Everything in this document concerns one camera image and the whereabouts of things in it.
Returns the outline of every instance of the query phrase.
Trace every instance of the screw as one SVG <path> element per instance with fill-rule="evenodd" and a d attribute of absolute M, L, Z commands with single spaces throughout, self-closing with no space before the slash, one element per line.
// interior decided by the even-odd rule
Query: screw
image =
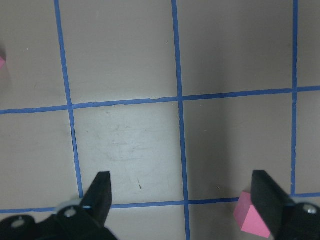
<path fill-rule="evenodd" d="M 71 218 L 73 217 L 74 215 L 76 215 L 77 211 L 74 209 L 74 207 L 71 207 L 70 209 L 68 209 L 67 211 L 64 212 L 64 215 L 67 217 L 67 218 Z"/>
<path fill-rule="evenodd" d="M 20 228 L 21 226 L 23 226 L 25 224 L 25 220 L 22 219 L 22 217 L 20 216 L 18 220 L 15 220 L 12 224 L 11 227 L 14 229 Z"/>
<path fill-rule="evenodd" d="M 303 205 L 303 210 L 305 210 L 308 214 L 316 214 L 317 209 L 312 206 L 311 204 L 305 204 Z"/>

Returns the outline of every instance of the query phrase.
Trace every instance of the pink cube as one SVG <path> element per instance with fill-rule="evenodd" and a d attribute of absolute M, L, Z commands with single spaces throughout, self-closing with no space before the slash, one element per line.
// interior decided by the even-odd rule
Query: pink cube
<path fill-rule="evenodd" d="M 5 60 L 2 58 L 2 57 L 0 57 L 0 69 L 2 68 L 2 66 L 5 64 Z"/>
<path fill-rule="evenodd" d="M 270 231 L 251 202 L 251 194 L 242 192 L 233 213 L 241 231 L 269 238 Z"/>

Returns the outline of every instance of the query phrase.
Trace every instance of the floor tile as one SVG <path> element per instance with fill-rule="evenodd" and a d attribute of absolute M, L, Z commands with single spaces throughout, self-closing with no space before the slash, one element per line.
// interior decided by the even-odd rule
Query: floor tile
<path fill-rule="evenodd" d="M 74 103 L 177 95 L 170 0 L 61 1 Z"/>
<path fill-rule="evenodd" d="M 0 209 L 79 197 L 67 111 L 0 115 L 0 126 Z"/>
<path fill-rule="evenodd" d="M 183 206 L 111 209 L 106 226 L 123 240 L 186 239 Z"/>
<path fill-rule="evenodd" d="M 299 1 L 297 74 L 302 87 L 320 85 L 319 11 L 319 1 Z"/>
<path fill-rule="evenodd" d="M 240 230 L 233 216 L 236 203 L 191 205 L 191 240 L 263 240 L 266 238 Z"/>
<path fill-rule="evenodd" d="M 184 102 L 190 200 L 239 197 L 253 170 L 291 186 L 291 95 Z"/>
<path fill-rule="evenodd" d="M 292 1 L 178 0 L 184 95 L 292 86 Z"/>
<path fill-rule="evenodd" d="M 53 0 L 2 1 L 0 109 L 66 105 Z"/>
<path fill-rule="evenodd" d="M 296 193 L 318 193 L 320 92 L 301 92 L 297 102 Z"/>
<path fill-rule="evenodd" d="M 77 109 L 84 189 L 110 171 L 113 203 L 183 200 L 176 102 Z"/>

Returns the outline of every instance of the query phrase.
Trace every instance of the gray floor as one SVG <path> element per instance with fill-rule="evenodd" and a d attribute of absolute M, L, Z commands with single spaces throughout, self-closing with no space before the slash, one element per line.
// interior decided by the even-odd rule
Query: gray floor
<path fill-rule="evenodd" d="M 232 215 L 254 169 L 320 204 L 320 2 L 296 28 L 297 2 L 2 1 L 0 219 L 99 171 L 121 240 L 262 239 Z"/>

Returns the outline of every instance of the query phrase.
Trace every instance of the blue tape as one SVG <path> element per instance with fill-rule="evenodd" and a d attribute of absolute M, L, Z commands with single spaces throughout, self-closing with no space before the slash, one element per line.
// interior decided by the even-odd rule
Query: blue tape
<path fill-rule="evenodd" d="M 69 118 L 70 118 L 76 181 L 78 186 L 79 197 L 83 198 L 84 191 L 82 186 L 82 178 L 81 178 L 80 163 L 79 163 L 79 156 L 78 156 L 78 147 L 77 147 L 77 139 L 76 139 L 76 131 L 75 131 L 75 118 L 74 118 L 74 111 L 73 111 L 73 106 L 71 101 L 67 59 L 66 59 L 66 52 L 65 52 L 64 35 L 63 35 L 63 29 L 62 29 L 62 23 L 61 23 L 59 0 L 54 0 L 54 8 L 55 8 L 56 26 L 57 26 L 58 38 L 59 38 L 59 44 L 60 44 L 60 57 L 61 57 L 66 102 L 67 102 Z"/>
<path fill-rule="evenodd" d="M 218 198 L 218 199 L 205 199 L 205 200 L 191 200 L 188 205 L 198 204 L 218 204 L 218 203 L 232 203 L 237 202 L 239 198 Z M 141 203 L 128 203 L 128 204 L 113 204 L 112 209 L 131 209 L 131 208 L 149 208 L 149 207 L 165 207 L 165 206 L 184 206 L 185 201 L 158 201 L 158 202 L 141 202 Z M 20 214 L 28 212 L 52 212 L 54 207 L 47 208 L 26 208 L 26 209 L 0 209 L 0 214 Z"/>
<path fill-rule="evenodd" d="M 23 214 L 29 212 L 35 213 L 45 213 L 52 212 L 54 207 L 46 207 L 46 208 L 26 208 L 26 209 L 0 209 L 0 214 Z"/>
<path fill-rule="evenodd" d="M 176 0 L 172 0 L 171 4 L 172 4 L 172 19 L 173 19 L 173 34 L 174 34 L 176 85 L 177 85 L 178 107 L 179 107 L 179 128 L 180 128 L 182 183 L 183 183 L 183 199 L 184 199 L 185 239 L 190 240 L 188 176 L 187 176 L 187 160 L 186 160 L 186 141 L 185 141 L 183 86 L 182 86 L 182 74 L 181 74 L 180 40 L 179 40 L 179 24 L 178 24 L 178 7 L 177 7 Z"/>
<path fill-rule="evenodd" d="M 296 193 L 297 101 L 298 101 L 298 0 L 293 0 L 292 26 L 292 135 L 291 135 L 291 194 Z"/>
<path fill-rule="evenodd" d="M 24 109 L 7 109 L 0 110 L 0 115 L 2 114 L 34 114 L 34 113 L 45 113 L 54 111 L 67 110 L 68 106 L 47 106 L 47 107 L 37 107 L 37 108 L 24 108 Z"/>
<path fill-rule="evenodd" d="M 159 201 L 159 202 L 143 202 L 143 203 L 128 203 L 128 204 L 114 204 L 112 209 L 129 209 L 129 208 L 147 208 L 147 207 L 163 207 L 184 205 L 185 201 Z"/>
<path fill-rule="evenodd" d="M 84 109 L 84 108 L 98 108 L 115 105 L 136 105 L 136 104 L 154 104 L 154 103 L 167 103 L 177 102 L 176 96 L 162 97 L 158 99 L 132 99 L 132 100 L 119 100 L 119 101 L 101 101 L 101 102 L 86 102 L 73 104 L 73 109 Z"/>
<path fill-rule="evenodd" d="M 320 86 L 300 86 L 297 88 L 299 92 L 313 92 L 313 91 L 320 91 Z"/>
<path fill-rule="evenodd" d="M 318 198 L 320 197 L 320 192 L 291 194 L 290 196 L 295 198 Z"/>
<path fill-rule="evenodd" d="M 267 90 L 237 91 L 237 92 L 214 93 L 214 94 L 203 94 L 203 95 L 190 95 L 190 96 L 184 96 L 183 100 L 193 101 L 193 100 L 206 100 L 206 99 L 225 99 L 225 98 L 237 98 L 237 97 L 246 97 L 246 96 L 290 94 L 290 93 L 292 93 L 291 88 L 282 88 L 282 89 L 267 89 Z"/>
<path fill-rule="evenodd" d="M 238 202 L 238 197 L 232 198 L 218 198 L 218 199 L 205 199 L 205 200 L 191 200 L 189 201 L 190 205 L 196 204 L 220 204 L 220 203 L 234 203 Z"/>

